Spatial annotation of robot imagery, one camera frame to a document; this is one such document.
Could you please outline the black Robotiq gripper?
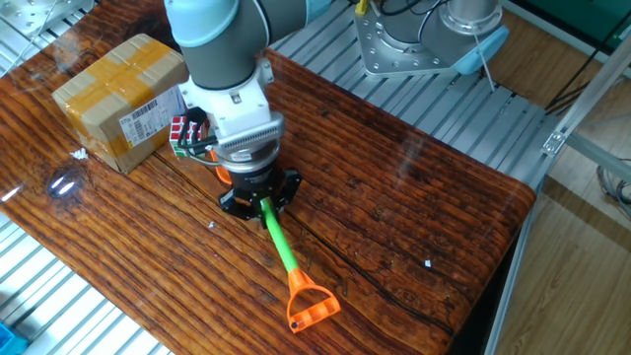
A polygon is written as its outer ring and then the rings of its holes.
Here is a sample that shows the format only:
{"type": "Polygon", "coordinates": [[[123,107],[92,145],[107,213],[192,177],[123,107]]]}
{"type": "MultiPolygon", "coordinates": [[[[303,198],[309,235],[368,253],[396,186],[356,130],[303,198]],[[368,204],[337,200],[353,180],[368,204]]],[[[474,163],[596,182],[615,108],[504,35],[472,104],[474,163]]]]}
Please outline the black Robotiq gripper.
{"type": "Polygon", "coordinates": [[[232,188],[219,196],[221,209],[239,219],[248,221],[261,218],[260,199],[256,193],[274,194],[274,206],[280,210],[289,205],[303,180],[295,169],[284,172],[272,163],[249,173],[229,171],[232,188]]]}

